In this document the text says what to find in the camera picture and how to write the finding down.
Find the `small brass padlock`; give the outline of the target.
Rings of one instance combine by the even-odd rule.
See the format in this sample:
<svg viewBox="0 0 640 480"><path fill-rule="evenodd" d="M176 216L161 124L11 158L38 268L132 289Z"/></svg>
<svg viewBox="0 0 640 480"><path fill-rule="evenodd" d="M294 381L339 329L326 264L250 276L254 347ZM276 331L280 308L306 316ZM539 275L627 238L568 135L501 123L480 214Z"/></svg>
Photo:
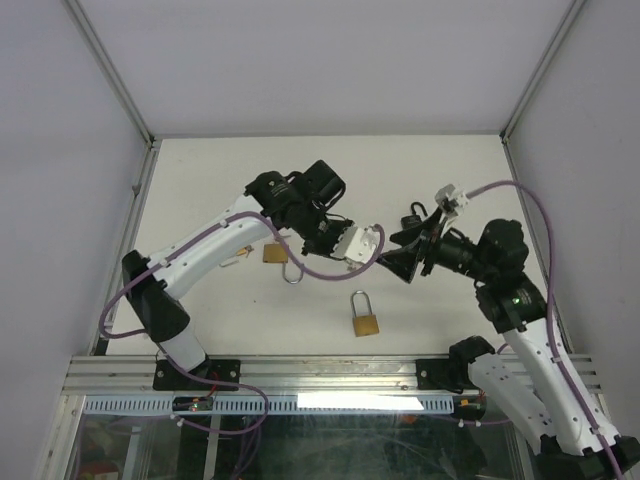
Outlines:
<svg viewBox="0 0 640 480"><path fill-rule="evenodd" d="M238 250L232 257L225 260L220 264L221 268L227 268L232 265L238 264L241 258L247 258L253 252L253 247L248 245L240 250Z"/></svg>

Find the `black padlock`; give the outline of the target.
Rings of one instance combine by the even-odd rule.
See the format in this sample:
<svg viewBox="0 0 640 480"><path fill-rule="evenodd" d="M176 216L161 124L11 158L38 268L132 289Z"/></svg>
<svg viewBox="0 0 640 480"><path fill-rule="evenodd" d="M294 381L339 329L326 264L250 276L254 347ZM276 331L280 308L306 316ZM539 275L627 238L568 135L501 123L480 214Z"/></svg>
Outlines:
<svg viewBox="0 0 640 480"><path fill-rule="evenodd" d="M403 230L419 225L428 217L427 210L422 202L412 202L409 209L410 214L403 216L400 220L400 225Z"/></svg>

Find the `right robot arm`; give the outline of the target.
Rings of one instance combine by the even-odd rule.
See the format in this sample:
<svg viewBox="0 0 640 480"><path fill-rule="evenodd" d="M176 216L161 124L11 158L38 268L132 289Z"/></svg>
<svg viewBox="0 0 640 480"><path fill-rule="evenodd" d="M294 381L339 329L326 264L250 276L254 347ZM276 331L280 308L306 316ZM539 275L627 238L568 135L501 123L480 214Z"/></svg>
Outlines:
<svg viewBox="0 0 640 480"><path fill-rule="evenodd" d="M439 266L474 281L478 307L517 355L526 387L480 336L449 349L444 386L487 393L527 440L546 479L620 479L639 462L639 441L624 436L590 396L562 343L547 303L524 272L522 225L495 219L472 242L447 229L441 212L390 237L377 260L405 282Z"/></svg>

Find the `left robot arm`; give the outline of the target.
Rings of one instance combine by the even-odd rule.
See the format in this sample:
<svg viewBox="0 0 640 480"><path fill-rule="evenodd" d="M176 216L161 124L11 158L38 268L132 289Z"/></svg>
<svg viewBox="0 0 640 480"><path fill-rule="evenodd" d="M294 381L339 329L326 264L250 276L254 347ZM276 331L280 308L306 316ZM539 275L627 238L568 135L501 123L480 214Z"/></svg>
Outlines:
<svg viewBox="0 0 640 480"><path fill-rule="evenodd" d="M240 248L283 229L303 239L304 253L329 256L353 224L328 216L345 191L345 182L322 160L304 172L264 172L201 229L154 254L133 250L123 258L126 299L151 340L176 364L174 375L184 386L204 385L210 366L181 298Z"/></svg>

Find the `tall brass padlock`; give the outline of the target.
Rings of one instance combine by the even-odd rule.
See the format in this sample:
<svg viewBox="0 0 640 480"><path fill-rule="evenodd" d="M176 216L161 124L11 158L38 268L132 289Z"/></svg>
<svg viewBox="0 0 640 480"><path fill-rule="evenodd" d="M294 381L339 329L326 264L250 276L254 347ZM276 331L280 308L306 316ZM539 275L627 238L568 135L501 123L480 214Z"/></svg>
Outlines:
<svg viewBox="0 0 640 480"><path fill-rule="evenodd" d="M357 338L378 335L380 328L369 295L363 290L351 294L352 325Z"/></svg>

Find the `medium brass padlock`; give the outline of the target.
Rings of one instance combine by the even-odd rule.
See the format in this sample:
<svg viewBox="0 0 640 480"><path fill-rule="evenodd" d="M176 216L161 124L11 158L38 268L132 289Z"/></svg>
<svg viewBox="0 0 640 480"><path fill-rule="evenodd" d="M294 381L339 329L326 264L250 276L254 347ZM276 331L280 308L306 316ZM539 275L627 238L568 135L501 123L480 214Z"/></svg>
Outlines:
<svg viewBox="0 0 640 480"><path fill-rule="evenodd" d="M267 243L264 245L262 261L265 264L280 265L281 277L289 285L299 284L304 277L304 273L301 270L298 270L295 275L288 273L289 256L279 243Z"/></svg>

